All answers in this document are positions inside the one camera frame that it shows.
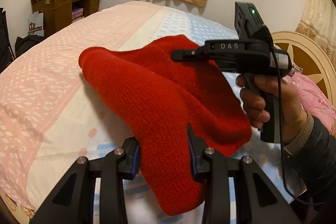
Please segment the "right forearm dark sleeve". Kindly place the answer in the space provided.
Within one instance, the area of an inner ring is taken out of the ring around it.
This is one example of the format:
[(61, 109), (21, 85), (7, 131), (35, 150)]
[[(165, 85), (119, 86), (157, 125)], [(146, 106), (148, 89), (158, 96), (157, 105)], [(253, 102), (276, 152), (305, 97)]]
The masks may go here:
[(284, 150), (315, 203), (317, 215), (312, 222), (335, 223), (335, 137), (308, 114), (304, 127)]

